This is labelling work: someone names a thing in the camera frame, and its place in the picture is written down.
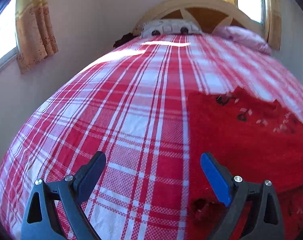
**metal screw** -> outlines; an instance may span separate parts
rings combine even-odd
[[[240,177],[240,176],[235,176],[235,177],[234,177],[234,180],[235,180],[235,182],[242,182],[242,181],[243,181],[243,178]]]
[[[272,185],[272,183],[271,183],[271,181],[270,181],[270,180],[266,179],[266,180],[265,180],[265,185],[266,185],[266,186],[271,186],[271,185]]]
[[[35,184],[36,184],[36,185],[40,185],[42,182],[43,182],[42,179],[36,179],[36,180],[35,180]]]
[[[67,176],[65,177],[65,181],[72,181],[73,178],[74,178],[73,175],[67,175]]]

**wooden headboard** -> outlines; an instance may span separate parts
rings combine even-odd
[[[140,35],[142,24],[154,19],[185,19],[212,33],[216,26],[236,25],[264,36],[263,26],[223,0],[167,0],[150,9],[136,24],[133,35]]]

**white pillow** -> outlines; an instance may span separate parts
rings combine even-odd
[[[182,19],[163,19],[145,22],[142,26],[141,37],[161,34],[203,34],[193,22]]]

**red and white plaid blanket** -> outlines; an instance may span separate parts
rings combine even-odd
[[[85,214],[102,239],[183,239],[189,188],[186,98],[235,87],[277,99],[303,121],[303,86],[272,57],[210,35],[163,35],[119,47],[44,102],[0,167],[0,220],[17,239],[37,178],[63,179],[97,150],[107,164]],[[62,206],[59,217],[73,232]]]

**pillow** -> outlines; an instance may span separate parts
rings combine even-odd
[[[193,22],[182,19],[164,19],[145,22],[142,26],[141,37],[161,34],[203,34]]]
[[[237,42],[261,53],[271,54],[269,45],[261,36],[238,26],[218,26],[213,30],[213,35]]]

